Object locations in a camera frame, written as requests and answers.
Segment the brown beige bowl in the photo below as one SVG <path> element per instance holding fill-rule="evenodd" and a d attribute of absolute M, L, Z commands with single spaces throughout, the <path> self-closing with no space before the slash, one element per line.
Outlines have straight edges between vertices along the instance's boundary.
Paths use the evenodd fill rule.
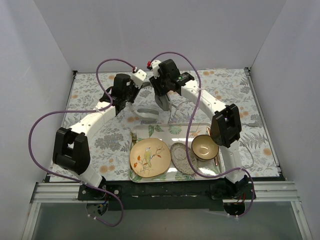
<path fill-rule="evenodd" d="M 205 161 L 214 159 L 219 153 L 219 146 L 209 135 L 196 136 L 191 143 L 191 149 L 199 159 Z"/>

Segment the floral patterned table mat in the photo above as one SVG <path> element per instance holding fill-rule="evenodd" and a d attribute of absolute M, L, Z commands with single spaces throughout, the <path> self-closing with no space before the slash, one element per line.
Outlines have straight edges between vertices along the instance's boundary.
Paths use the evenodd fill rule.
<path fill-rule="evenodd" d="M 225 104 L 235 104 L 239 108 L 242 124 L 239 152 L 241 162 L 252 177 L 279 177 L 280 169 L 273 153 L 269 136 L 256 104 L 250 81 L 242 69 L 201 70 L 194 76 L 201 79 L 201 85 L 211 95 Z M 178 105 L 186 101 L 175 92 L 170 92 L 171 101 Z M 145 97 L 139 96 L 135 104 L 145 103 Z M 89 143 L 90 157 L 94 169 L 109 181 L 131 180 L 129 176 L 129 148 L 131 129 L 138 125 L 195 124 L 208 123 L 211 119 L 194 108 L 194 104 L 184 103 L 168 123 L 169 113 L 163 112 L 155 122 L 149 122 L 135 116 L 128 107 L 104 125 Z"/>

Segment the aluminium frame rail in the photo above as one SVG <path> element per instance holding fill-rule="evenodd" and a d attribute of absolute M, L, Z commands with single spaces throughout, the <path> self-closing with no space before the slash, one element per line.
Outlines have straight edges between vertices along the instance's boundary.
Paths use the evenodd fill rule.
<path fill-rule="evenodd" d="M 77 200 L 79 183 L 37 183 L 32 203 L 72 203 Z M 298 202 L 300 197 L 293 181 L 258 181 L 254 183 L 257 202 Z"/>

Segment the grey white headphones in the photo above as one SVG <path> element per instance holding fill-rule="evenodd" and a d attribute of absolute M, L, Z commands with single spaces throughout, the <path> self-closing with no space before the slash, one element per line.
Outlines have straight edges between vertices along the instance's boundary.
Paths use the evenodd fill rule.
<path fill-rule="evenodd" d="M 179 104 L 174 104 L 168 94 L 165 96 L 157 96 L 151 92 L 153 89 L 150 82 L 143 83 L 137 97 L 145 97 L 146 102 L 128 103 L 129 110 L 141 120 L 154 123 L 162 116 L 162 113 L 167 112 L 169 113 L 167 123 L 170 123 L 173 116 L 173 108 L 177 111 L 181 105 L 191 102 L 190 100 L 185 100 Z"/>

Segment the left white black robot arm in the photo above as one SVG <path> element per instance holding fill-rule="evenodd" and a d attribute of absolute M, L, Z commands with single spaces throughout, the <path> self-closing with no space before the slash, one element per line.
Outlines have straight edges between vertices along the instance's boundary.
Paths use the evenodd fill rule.
<path fill-rule="evenodd" d="M 112 118 L 116 117 L 127 103 L 133 103 L 147 74 L 138 70 L 132 75 L 118 73 L 99 99 L 95 108 L 78 123 L 69 128 L 61 127 L 55 135 L 53 163 L 74 174 L 90 186 L 89 194 L 95 200 L 106 196 L 104 178 L 91 165 L 89 141 Z"/>

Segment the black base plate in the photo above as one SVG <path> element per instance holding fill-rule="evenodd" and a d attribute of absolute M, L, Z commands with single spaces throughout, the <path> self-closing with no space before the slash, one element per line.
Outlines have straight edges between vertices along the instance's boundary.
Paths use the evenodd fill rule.
<path fill-rule="evenodd" d="M 223 211 L 223 200 L 235 202 L 241 197 L 249 201 L 256 196 L 251 183 L 240 193 L 232 195 L 224 179 L 173 182 L 107 181 L 104 186 L 121 200 L 125 210 Z"/>

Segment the beige bird plate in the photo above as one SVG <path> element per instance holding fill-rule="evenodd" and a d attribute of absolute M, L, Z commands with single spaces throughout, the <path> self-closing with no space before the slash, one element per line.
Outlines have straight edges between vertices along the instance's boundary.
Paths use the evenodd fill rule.
<path fill-rule="evenodd" d="M 168 145 L 158 138 L 146 138 L 136 143 L 129 153 L 133 172 L 142 178 L 153 178 L 165 173 L 171 165 Z"/>

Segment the floral white serving tray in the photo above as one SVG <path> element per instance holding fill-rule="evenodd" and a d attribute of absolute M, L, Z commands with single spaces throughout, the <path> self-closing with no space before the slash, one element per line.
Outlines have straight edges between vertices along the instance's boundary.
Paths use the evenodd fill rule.
<path fill-rule="evenodd" d="M 174 123 L 174 124 L 149 124 L 137 125 L 131 129 L 132 133 L 136 133 L 137 142 L 148 138 L 156 138 L 165 142 L 169 150 L 174 143 L 185 144 L 185 149 L 192 147 L 192 141 L 199 135 L 207 135 L 208 123 Z M 195 174 L 187 175 L 178 171 L 171 160 L 169 169 L 155 177 L 144 178 L 136 175 L 129 163 L 129 178 L 135 183 L 152 183 L 152 182 L 175 182 L 175 181 L 198 181 L 211 180 L 213 176 L 219 175 L 224 171 L 224 167 L 215 166 L 214 159 L 202 160 L 195 156 L 192 150 L 186 153 L 188 162 L 193 168 Z"/>

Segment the speckled oval dish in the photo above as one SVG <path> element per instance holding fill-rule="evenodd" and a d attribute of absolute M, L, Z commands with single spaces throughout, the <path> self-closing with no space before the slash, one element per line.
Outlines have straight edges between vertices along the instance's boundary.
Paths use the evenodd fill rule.
<path fill-rule="evenodd" d="M 186 146 L 181 142 L 176 142 L 170 147 L 171 161 L 173 162 L 175 168 L 185 175 L 193 175 L 195 171 L 190 166 Z"/>

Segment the gold fork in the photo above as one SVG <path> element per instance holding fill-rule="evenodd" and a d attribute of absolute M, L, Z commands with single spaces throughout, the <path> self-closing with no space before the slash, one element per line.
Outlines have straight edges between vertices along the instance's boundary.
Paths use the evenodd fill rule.
<path fill-rule="evenodd" d="M 135 132 L 131 133 L 132 145 L 134 146 L 137 143 L 137 134 Z"/>

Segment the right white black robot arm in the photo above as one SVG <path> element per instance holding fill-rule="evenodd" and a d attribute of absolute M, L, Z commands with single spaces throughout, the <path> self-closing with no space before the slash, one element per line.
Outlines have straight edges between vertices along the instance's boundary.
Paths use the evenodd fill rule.
<path fill-rule="evenodd" d="M 169 91 L 196 104 L 196 109 L 203 111 L 211 119 L 210 137 L 219 146 L 226 174 L 226 192 L 232 199 L 237 199 L 245 192 L 248 184 L 239 151 L 242 125 L 239 108 L 235 104 L 227 105 L 213 97 L 201 86 L 200 81 L 188 72 L 163 73 L 154 71 L 149 79 L 154 92 L 163 95 Z"/>

